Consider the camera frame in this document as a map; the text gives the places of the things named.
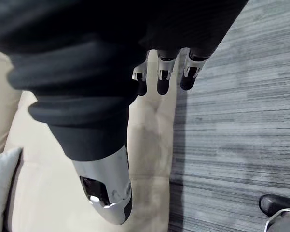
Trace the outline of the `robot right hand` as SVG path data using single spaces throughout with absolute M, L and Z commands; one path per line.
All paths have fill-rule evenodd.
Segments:
M 146 94 L 148 53 L 158 55 L 157 91 L 168 92 L 188 48 L 180 86 L 190 90 L 245 0 L 0 0 L 0 52 L 9 84 L 32 92 L 30 115 L 46 123 L 84 194 L 109 223 L 132 210 L 129 106 Z

